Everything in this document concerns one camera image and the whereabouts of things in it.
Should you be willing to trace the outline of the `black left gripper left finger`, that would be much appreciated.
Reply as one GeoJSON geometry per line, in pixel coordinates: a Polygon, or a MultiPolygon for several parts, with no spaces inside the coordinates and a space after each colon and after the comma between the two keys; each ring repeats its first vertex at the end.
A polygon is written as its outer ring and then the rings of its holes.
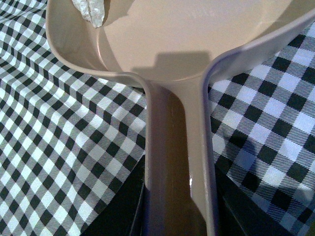
{"type": "Polygon", "coordinates": [[[118,193],[84,230],[85,236],[140,236],[144,196],[145,156],[134,167],[118,193]]]}

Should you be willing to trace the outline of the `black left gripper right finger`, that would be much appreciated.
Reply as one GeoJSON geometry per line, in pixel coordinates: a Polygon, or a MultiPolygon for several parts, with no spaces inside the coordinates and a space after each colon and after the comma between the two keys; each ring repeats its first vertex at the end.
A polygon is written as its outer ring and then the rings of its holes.
{"type": "Polygon", "coordinates": [[[258,207],[215,167],[220,236],[289,236],[290,232],[258,207]]]}

